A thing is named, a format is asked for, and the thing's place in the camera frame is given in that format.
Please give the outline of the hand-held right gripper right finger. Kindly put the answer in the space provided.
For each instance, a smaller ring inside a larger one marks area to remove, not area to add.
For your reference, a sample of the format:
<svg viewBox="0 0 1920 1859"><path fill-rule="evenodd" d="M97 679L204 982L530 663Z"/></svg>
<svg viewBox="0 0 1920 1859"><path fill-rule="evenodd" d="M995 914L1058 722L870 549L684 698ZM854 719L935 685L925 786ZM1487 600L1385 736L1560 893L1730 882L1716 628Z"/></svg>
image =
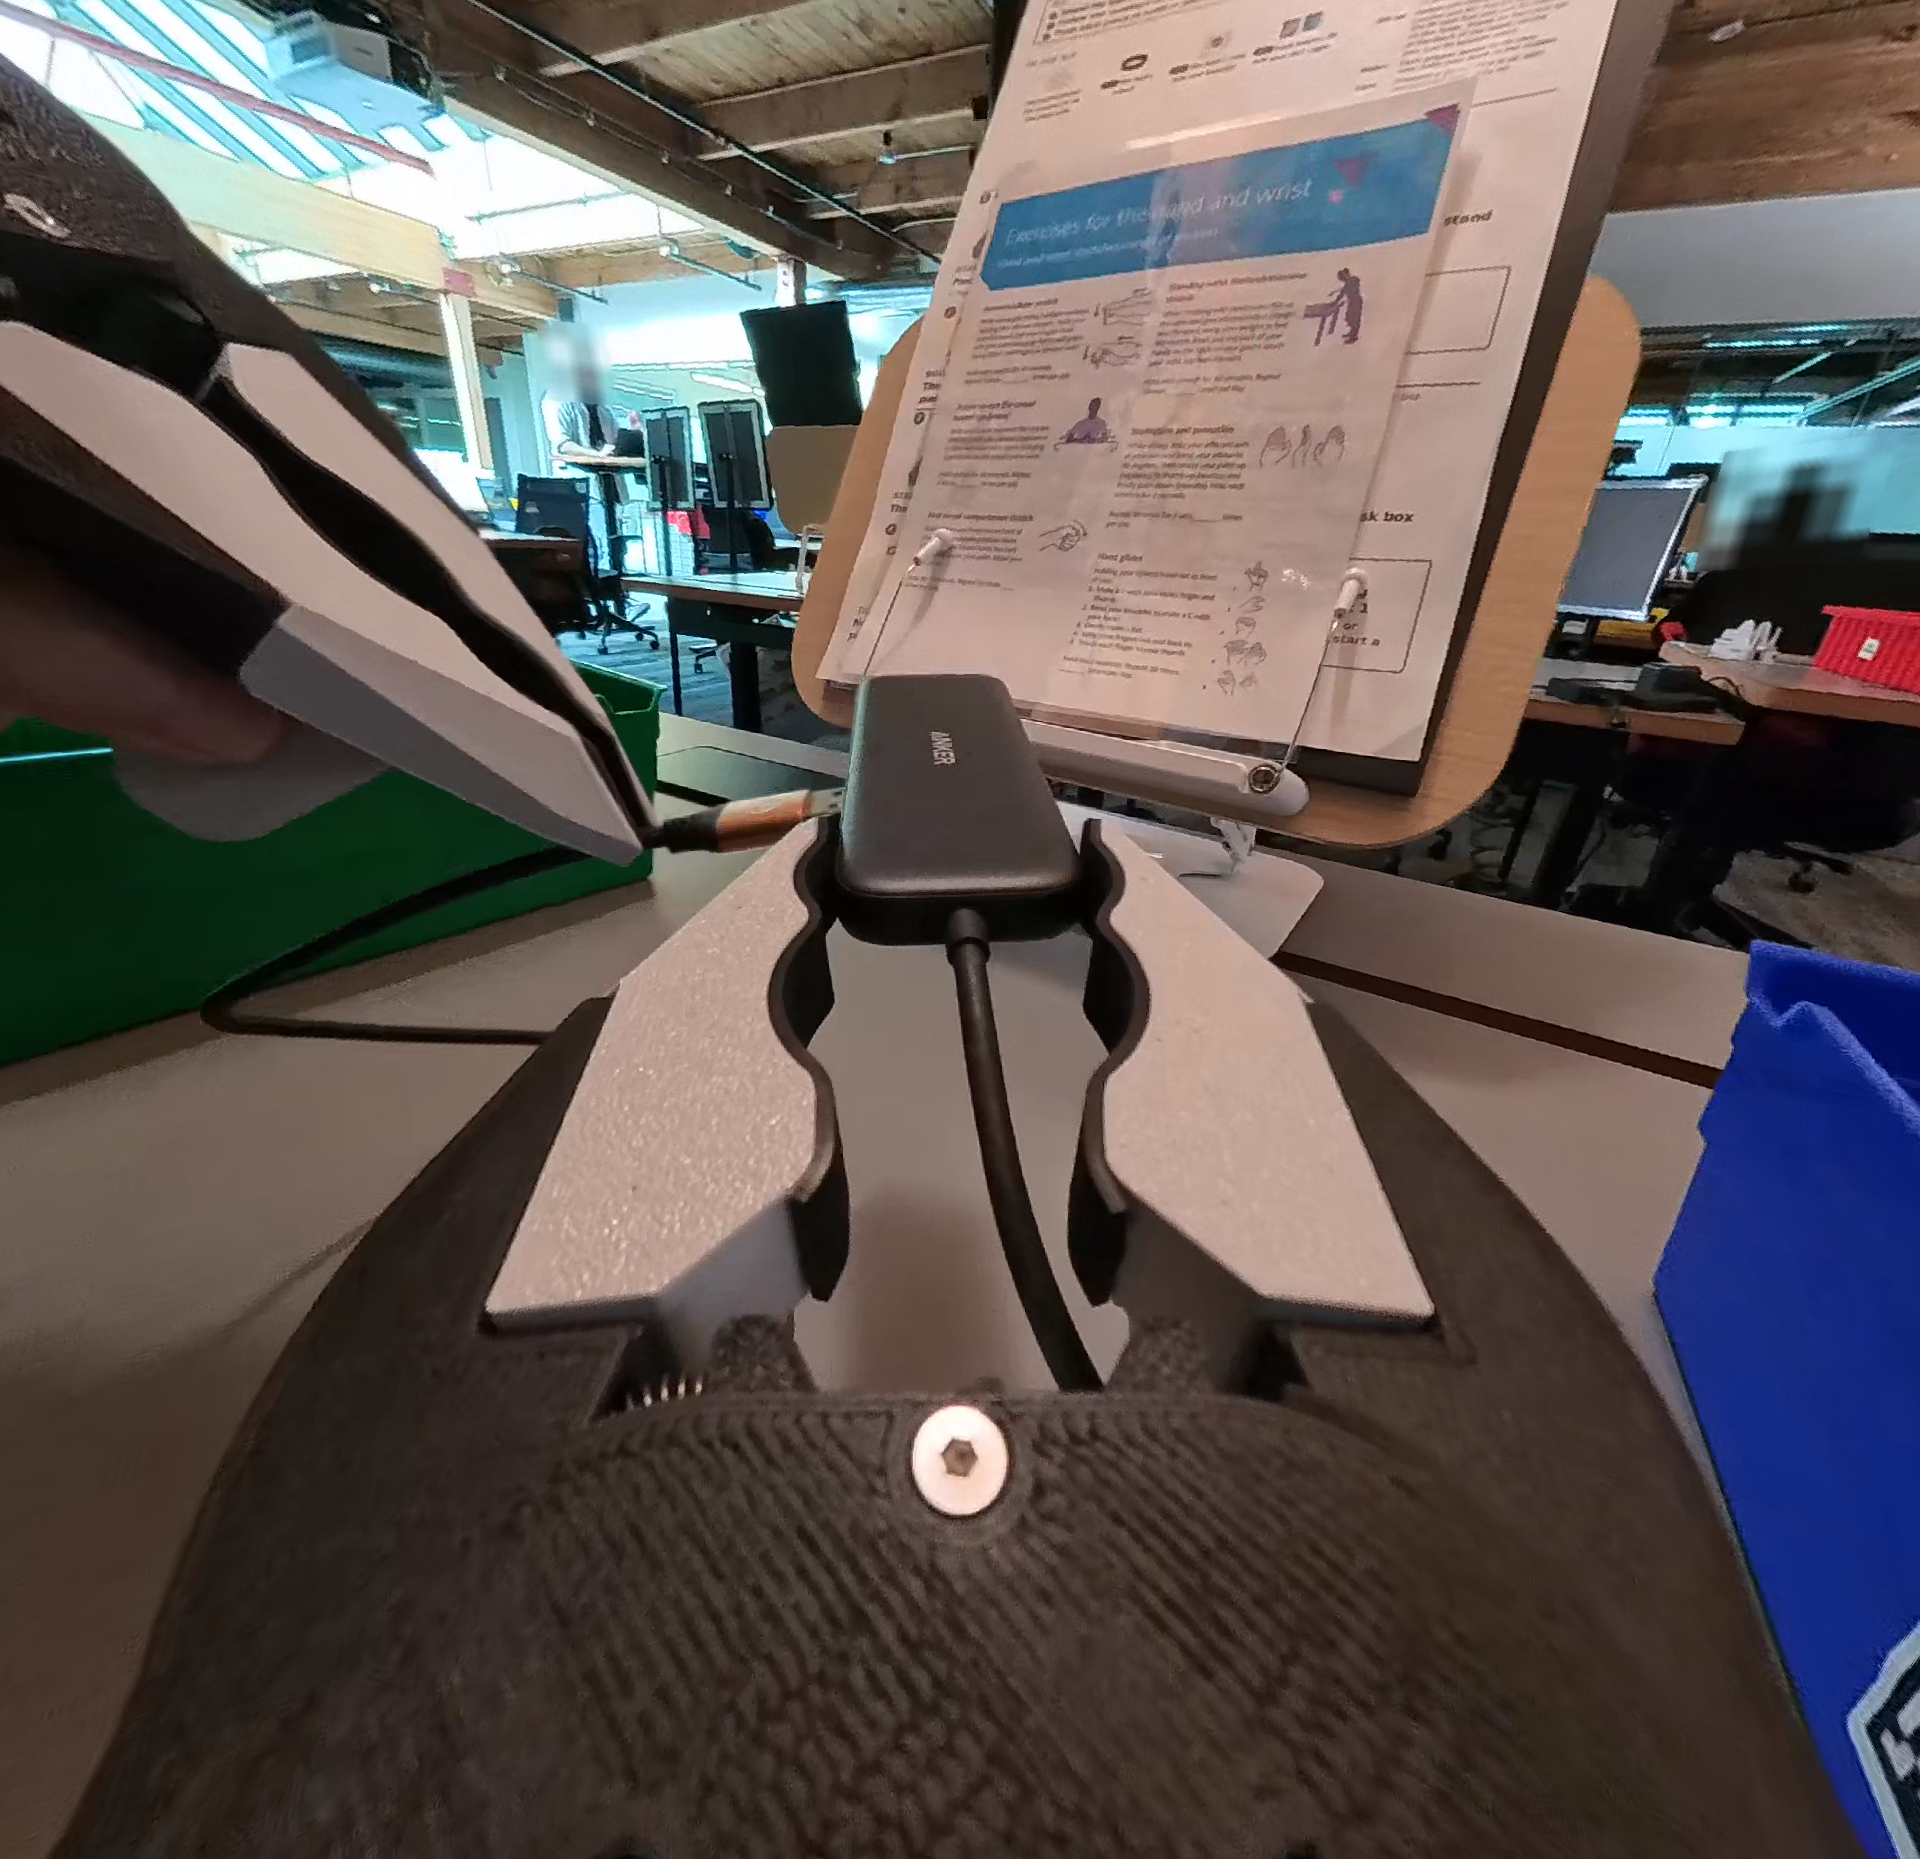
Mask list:
<svg viewBox="0 0 1920 1859"><path fill-rule="evenodd" d="M1203 1335L1426 1330L1434 1298L1308 1001L1126 832L1082 833L1102 1057L1069 1189L1093 1303Z"/></svg>

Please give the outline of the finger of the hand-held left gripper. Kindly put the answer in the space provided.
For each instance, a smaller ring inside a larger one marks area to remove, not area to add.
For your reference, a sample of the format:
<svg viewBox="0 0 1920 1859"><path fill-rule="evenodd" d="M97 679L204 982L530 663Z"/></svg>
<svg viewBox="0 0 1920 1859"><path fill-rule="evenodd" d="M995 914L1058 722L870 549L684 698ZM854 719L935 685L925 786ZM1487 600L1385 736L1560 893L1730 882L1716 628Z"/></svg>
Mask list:
<svg viewBox="0 0 1920 1859"><path fill-rule="evenodd" d="M253 839L379 767L610 862L654 812L479 535L298 360L225 342L197 393L4 322L22 538L300 728L248 790L141 790Z"/></svg>
<svg viewBox="0 0 1920 1859"><path fill-rule="evenodd" d="M207 412L320 545L246 683L542 839L641 842L654 810L603 705L405 449L250 342L224 347Z"/></svg>

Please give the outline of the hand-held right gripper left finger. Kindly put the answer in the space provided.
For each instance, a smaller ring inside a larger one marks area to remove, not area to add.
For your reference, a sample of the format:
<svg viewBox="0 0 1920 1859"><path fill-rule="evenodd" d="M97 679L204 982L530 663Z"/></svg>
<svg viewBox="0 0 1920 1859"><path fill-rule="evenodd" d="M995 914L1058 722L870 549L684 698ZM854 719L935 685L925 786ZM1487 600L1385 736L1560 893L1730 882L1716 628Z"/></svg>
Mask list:
<svg viewBox="0 0 1920 1859"><path fill-rule="evenodd" d="M497 1330L716 1335L850 1256L833 1087L833 826L803 820L615 988L489 1295Z"/></svg>

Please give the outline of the black usb cable orange plug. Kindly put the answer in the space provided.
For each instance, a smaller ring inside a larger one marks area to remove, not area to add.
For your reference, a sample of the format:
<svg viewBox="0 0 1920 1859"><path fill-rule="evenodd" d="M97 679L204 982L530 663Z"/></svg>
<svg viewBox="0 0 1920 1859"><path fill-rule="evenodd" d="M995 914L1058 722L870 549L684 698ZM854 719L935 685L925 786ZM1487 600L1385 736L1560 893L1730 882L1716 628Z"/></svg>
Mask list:
<svg viewBox="0 0 1920 1859"><path fill-rule="evenodd" d="M838 790L782 790L778 795L734 798L702 808L669 820L654 820L641 832L641 846L656 853L727 853L774 846L805 820L827 820L838 814ZM342 957L371 935L395 932L417 918L457 906L494 889L535 880L549 871L584 862L587 853L546 846L502 862L475 868L454 878L388 901L385 904L349 918L302 944L254 964L207 993L200 1006L205 1028L240 1037L311 1037L351 1039L408 1046L497 1046L534 1049L549 1037L545 1028L469 1028L469 1027L400 1027L374 1022L315 1020L302 1016L268 1013L248 1009L248 1001L296 982L317 964Z"/></svg>

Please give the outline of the dark grey usb hub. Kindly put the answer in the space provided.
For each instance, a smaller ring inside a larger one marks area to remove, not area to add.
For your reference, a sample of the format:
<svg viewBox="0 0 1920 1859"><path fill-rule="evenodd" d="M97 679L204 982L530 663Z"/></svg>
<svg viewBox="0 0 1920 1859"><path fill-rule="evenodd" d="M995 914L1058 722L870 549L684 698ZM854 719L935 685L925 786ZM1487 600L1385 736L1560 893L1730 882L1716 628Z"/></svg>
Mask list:
<svg viewBox="0 0 1920 1859"><path fill-rule="evenodd" d="M945 952L980 1171L1022 1317L1061 1391L1102 1378L1027 1185L995 1020L997 944L1084 918L1084 866L1007 685L885 675L855 695L833 910L855 941Z"/></svg>

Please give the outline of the person's left hand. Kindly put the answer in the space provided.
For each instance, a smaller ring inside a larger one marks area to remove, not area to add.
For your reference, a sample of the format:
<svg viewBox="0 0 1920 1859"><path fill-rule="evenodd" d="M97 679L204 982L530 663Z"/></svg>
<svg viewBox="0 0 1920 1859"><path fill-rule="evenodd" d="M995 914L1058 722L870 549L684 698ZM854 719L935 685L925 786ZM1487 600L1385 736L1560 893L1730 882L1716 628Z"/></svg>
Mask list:
<svg viewBox="0 0 1920 1859"><path fill-rule="evenodd" d="M2 724L37 719L197 767L253 767L284 717L93 602L36 556L2 557Z"/></svg>

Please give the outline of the white ceiling unit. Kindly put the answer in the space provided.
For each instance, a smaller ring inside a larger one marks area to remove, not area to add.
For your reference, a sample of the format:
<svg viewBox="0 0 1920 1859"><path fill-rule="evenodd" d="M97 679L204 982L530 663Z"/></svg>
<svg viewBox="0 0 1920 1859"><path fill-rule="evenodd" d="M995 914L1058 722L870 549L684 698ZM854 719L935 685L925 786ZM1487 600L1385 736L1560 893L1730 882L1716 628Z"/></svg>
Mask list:
<svg viewBox="0 0 1920 1859"><path fill-rule="evenodd" d="M268 36L269 71L289 94L399 89L391 38L374 27L320 12L284 17Z"/></svg>

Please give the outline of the green plastic bin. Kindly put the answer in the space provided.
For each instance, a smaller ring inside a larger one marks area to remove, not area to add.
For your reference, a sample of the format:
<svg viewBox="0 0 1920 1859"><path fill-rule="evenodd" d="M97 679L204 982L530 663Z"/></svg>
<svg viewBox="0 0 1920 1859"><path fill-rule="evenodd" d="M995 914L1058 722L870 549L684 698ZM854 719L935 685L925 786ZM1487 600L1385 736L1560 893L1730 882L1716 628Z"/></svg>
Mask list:
<svg viewBox="0 0 1920 1859"><path fill-rule="evenodd" d="M18 722L2 765L2 1060L195 1012L254 964L540 846L400 773L263 839L189 839L132 801L107 743Z"/></svg>

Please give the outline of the black hanging panel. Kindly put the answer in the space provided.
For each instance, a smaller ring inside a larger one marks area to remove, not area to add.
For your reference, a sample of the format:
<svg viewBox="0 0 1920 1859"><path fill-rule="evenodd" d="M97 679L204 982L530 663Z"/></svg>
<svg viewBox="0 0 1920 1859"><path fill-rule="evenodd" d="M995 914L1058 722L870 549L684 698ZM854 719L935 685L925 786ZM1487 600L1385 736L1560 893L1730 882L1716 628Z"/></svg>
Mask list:
<svg viewBox="0 0 1920 1859"><path fill-rule="evenodd" d="M863 396L842 301L740 310L771 432L858 427Z"/></svg>

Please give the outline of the blue plastic bin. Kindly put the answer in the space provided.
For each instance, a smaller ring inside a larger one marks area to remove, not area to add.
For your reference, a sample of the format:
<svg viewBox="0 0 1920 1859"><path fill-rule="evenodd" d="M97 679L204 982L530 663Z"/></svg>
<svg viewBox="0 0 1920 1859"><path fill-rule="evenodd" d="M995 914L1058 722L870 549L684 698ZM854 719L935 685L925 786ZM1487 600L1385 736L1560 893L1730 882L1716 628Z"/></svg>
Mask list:
<svg viewBox="0 0 1920 1859"><path fill-rule="evenodd" d="M1760 943L1652 1295L1866 1854L1918 1851L1918 977Z"/></svg>

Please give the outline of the blue header exercise sheet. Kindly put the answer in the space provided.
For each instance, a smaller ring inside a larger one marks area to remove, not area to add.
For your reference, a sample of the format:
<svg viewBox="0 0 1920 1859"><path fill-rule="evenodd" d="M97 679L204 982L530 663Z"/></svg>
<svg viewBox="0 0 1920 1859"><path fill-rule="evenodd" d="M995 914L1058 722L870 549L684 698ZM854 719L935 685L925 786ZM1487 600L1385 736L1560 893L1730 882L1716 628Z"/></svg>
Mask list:
<svg viewBox="0 0 1920 1859"><path fill-rule="evenodd" d="M1122 736L1302 724L1475 79L1020 165L917 427L864 676Z"/></svg>

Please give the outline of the grey desk monitor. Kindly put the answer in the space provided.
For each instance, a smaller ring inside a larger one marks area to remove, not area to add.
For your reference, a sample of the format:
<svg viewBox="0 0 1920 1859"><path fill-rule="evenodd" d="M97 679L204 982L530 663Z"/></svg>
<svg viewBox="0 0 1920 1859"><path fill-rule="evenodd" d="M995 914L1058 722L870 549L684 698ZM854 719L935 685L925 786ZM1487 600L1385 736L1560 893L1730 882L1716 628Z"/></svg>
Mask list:
<svg viewBox="0 0 1920 1859"><path fill-rule="evenodd" d="M1706 487L1706 477L1602 480L1556 618L1651 624Z"/></svg>

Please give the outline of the wooden background desk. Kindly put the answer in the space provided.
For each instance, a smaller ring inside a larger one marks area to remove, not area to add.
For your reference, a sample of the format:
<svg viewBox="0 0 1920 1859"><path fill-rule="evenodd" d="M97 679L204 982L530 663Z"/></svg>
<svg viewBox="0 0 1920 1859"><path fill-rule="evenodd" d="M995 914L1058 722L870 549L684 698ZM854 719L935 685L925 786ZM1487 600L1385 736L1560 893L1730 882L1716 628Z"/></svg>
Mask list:
<svg viewBox="0 0 1920 1859"><path fill-rule="evenodd" d="M1882 690L1800 660L1749 663L1680 646L1662 653L1662 663L1703 679L1723 707L1687 711L1668 701L1626 705L1619 695L1640 676L1640 665L1544 660L1523 703L1523 722L1703 747L1736 746L1740 722L1760 712L1918 731L1916 695Z"/></svg>

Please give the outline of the wooden document stand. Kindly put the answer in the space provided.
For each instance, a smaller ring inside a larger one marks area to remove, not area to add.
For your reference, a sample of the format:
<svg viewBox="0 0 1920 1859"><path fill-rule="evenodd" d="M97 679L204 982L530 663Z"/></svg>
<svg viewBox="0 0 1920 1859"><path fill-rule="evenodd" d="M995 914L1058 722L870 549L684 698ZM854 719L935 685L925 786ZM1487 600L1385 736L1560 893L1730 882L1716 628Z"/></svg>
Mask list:
<svg viewBox="0 0 1920 1859"><path fill-rule="evenodd" d="M827 646L852 563L875 506L880 468L911 381L921 318L911 318L875 370L875 384L812 561L791 651L793 685L826 722L852 726L852 689L826 676ZM1218 820L1218 870L1256 842L1376 851L1464 817L1495 786L1530 705L1553 604L1605 468L1614 427L1640 370L1640 324L1616 287L1589 276L1535 425L1516 495L1464 625L1449 701L1432 731L1421 787L1360 790L1306 775L1300 814L1247 826Z"/></svg>

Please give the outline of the red plastic bin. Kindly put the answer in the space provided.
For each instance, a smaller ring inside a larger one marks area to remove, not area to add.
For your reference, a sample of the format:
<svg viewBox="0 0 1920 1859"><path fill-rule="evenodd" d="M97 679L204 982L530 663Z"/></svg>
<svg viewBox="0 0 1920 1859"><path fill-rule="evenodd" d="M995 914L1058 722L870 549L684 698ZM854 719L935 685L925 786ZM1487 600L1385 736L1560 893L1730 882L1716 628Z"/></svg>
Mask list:
<svg viewBox="0 0 1920 1859"><path fill-rule="evenodd" d="M1812 665L1876 690L1918 695L1918 611L1828 604Z"/></svg>

